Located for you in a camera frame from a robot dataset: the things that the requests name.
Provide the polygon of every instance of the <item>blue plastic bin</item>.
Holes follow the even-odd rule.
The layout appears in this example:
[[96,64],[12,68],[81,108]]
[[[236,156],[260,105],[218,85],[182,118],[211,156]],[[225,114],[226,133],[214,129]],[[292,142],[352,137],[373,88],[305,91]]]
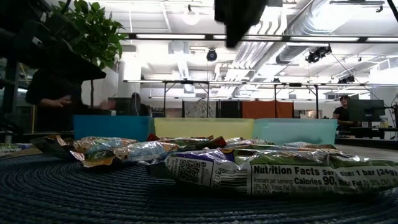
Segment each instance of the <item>blue plastic bin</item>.
[[335,119],[257,119],[253,138],[276,144],[308,142],[334,144],[337,120]]
[[145,141],[155,134],[154,119],[148,116],[75,115],[75,139],[87,136],[120,137]]

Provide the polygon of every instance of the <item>round rug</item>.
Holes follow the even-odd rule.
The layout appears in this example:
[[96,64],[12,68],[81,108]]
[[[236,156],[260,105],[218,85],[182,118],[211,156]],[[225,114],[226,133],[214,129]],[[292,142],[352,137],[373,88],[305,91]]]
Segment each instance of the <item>round rug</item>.
[[398,191],[374,197],[256,198],[156,179],[140,165],[84,168],[0,160],[0,223],[398,223]]

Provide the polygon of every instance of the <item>yellow plastic bin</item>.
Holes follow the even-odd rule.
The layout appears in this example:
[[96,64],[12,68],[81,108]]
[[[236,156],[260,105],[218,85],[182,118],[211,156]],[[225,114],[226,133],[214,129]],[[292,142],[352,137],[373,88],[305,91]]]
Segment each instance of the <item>yellow plastic bin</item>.
[[251,139],[253,119],[228,118],[155,118],[158,137],[242,137]]

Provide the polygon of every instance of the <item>speaker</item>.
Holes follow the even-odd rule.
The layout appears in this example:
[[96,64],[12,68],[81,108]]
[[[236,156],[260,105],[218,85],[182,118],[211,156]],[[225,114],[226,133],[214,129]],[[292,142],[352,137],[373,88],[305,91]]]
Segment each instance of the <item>speaker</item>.
[[209,52],[207,53],[207,61],[209,62],[214,62],[217,60],[217,53],[215,49],[210,49]]

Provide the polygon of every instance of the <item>person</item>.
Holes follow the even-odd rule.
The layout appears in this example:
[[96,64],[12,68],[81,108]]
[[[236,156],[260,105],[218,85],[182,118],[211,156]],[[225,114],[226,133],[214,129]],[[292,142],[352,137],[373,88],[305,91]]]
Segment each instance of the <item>person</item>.
[[90,110],[81,100],[83,80],[65,75],[55,75],[38,70],[28,86],[25,100],[37,107],[37,131],[72,131],[74,114],[101,113],[109,103],[102,103],[97,110]]
[[356,122],[352,122],[348,118],[348,101],[349,96],[340,97],[341,106],[337,107],[333,112],[333,119],[337,119],[337,124],[340,129],[346,129],[358,125]]

